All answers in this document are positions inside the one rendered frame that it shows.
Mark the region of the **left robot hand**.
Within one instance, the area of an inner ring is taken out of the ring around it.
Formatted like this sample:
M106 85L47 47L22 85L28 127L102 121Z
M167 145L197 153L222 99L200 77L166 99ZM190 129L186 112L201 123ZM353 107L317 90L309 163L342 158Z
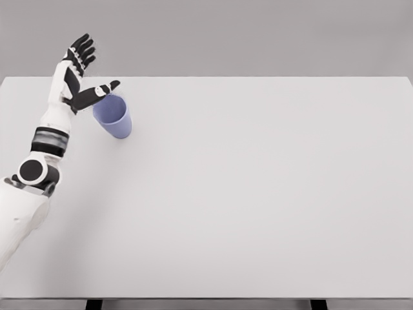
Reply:
M50 103L67 105L76 114L100 102L121 84L119 80L113 80L107 84L81 90L85 71L89 64L96 60L95 51L94 40L88 33L76 39L67 48L52 76L48 97Z

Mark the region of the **lavender blue plastic cup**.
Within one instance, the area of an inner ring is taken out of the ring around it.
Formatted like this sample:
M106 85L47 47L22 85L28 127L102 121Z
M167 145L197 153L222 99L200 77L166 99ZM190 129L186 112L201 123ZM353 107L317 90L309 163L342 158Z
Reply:
M132 132L132 119L126 101L116 95L107 95L93 106L93 117L113 137L127 138Z

